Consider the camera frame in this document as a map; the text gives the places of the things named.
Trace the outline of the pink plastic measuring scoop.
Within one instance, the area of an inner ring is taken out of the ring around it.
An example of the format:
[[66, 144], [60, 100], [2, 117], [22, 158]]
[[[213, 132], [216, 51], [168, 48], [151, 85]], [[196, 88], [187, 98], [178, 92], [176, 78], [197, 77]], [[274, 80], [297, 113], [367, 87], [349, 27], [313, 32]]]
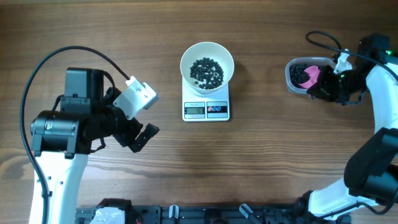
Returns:
[[320, 69], [316, 65], [312, 65], [306, 68], [304, 72], [309, 76], [309, 79], [304, 83], [299, 83], [299, 85], [304, 89], [309, 89], [311, 86], [316, 84], [320, 74]]

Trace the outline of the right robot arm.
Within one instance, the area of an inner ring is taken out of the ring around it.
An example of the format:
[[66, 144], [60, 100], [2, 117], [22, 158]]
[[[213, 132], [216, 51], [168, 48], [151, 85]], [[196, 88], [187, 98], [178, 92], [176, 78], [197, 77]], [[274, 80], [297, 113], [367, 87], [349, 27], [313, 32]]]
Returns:
[[371, 34], [359, 41], [355, 68], [324, 68], [307, 89], [314, 98], [350, 105], [353, 93], [369, 92], [374, 135], [348, 160], [342, 179], [298, 198], [292, 218], [307, 223], [331, 222], [361, 207], [376, 215], [397, 203], [397, 52], [389, 38]]

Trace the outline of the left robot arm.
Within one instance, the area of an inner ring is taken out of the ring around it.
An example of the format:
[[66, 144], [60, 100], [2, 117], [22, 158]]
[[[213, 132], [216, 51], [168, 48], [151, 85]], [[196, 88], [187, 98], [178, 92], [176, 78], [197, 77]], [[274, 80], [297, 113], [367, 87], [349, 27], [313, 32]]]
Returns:
[[44, 174], [49, 192], [43, 205], [40, 180], [34, 184], [30, 223], [41, 223], [47, 212], [48, 223], [74, 223], [80, 182], [94, 150], [91, 143], [112, 136], [132, 152], [139, 152], [159, 132], [153, 124], [143, 125], [135, 118], [149, 109], [157, 93], [135, 77], [127, 88], [104, 89], [104, 70], [68, 68], [65, 91], [54, 110], [42, 111], [30, 126], [31, 149]]

